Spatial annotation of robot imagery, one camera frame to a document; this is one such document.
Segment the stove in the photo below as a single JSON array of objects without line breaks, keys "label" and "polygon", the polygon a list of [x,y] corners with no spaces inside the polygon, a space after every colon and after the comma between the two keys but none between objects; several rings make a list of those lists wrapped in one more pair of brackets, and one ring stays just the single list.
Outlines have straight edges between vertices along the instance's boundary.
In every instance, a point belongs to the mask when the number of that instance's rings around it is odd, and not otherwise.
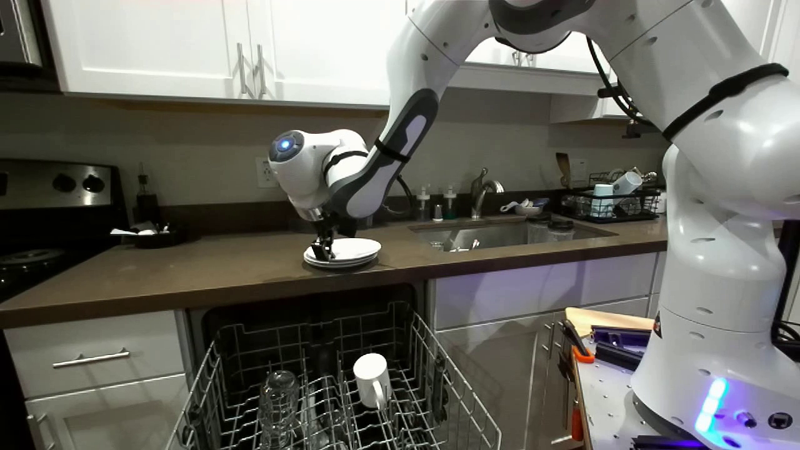
[{"label": "stove", "polygon": [[[111,165],[0,159],[0,302],[107,250],[125,224]],[[25,398],[0,332],[0,448],[33,448]]]}]

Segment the dishwasher rack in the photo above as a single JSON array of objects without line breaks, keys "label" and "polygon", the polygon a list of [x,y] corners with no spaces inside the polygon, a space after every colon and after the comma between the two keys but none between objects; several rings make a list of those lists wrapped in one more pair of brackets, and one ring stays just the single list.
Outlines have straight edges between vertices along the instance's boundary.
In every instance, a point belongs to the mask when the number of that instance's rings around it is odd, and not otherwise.
[{"label": "dishwasher rack", "polygon": [[[393,395],[360,405],[353,362],[382,353]],[[207,348],[168,450],[272,450],[261,387],[298,378],[292,450],[501,450],[503,433],[433,330],[405,302],[381,313],[247,330],[228,325]]]}]

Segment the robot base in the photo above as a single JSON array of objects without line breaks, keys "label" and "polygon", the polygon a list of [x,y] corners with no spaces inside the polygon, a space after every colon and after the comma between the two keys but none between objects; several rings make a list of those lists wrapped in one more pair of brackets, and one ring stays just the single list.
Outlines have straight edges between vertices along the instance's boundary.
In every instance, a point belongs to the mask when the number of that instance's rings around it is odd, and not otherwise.
[{"label": "robot base", "polygon": [[632,393],[656,414],[718,450],[800,450],[800,368],[781,349],[728,368],[718,354],[667,353],[676,348],[653,332],[632,378]]},{"label": "robot base", "polygon": [[630,387],[710,448],[800,450],[800,365],[771,342],[786,278],[772,223],[698,199],[677,148],[666,172],[660,319]]}]

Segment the backsplash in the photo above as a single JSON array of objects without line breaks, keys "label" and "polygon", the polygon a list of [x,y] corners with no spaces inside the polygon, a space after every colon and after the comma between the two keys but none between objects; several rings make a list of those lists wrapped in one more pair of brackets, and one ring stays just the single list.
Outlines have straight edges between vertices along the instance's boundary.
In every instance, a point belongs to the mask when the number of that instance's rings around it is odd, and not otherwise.
[{"label": "backsplash", "polygon": [[[375,140],[381,119],[336,119],[330,115],[275,115],[257,107],[168,107],[55,95],[0,95],[0,157],[91,159],[122,170],[128,204],[140,167],[162,204],[266,203],[286,195],[275,179],[257,179],[257,157],[288,128],[356,128]],[[611,170],[635,163],[660,167],[660,140],[623,140],[623,124],[550,124],[547,95],[470,93],[445,95],[441,119],[405,167],[413,189],[441,192],[482,167],[508,189],[558,188],[552,152],[571,152],[581,170]]]}]

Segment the blue light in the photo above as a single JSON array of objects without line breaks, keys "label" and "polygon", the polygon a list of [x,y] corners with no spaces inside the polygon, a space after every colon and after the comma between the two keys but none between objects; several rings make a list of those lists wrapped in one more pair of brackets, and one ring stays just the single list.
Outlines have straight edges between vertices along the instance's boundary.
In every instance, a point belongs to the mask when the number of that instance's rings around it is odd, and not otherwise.
[{"label": "blue light", "polygon": [[695,429],[700,434],[706,434],[707,439],[718,439],[720,437],[720,433],[713,429],[713,420],[720,413],[720,403],[723,403],[726,393],[728,393],[728,380],[726,378],[715,378],[710,389],[707,389],[707,395],[706,395],[706,399],[703,399],[700,414],[695,420]]}]

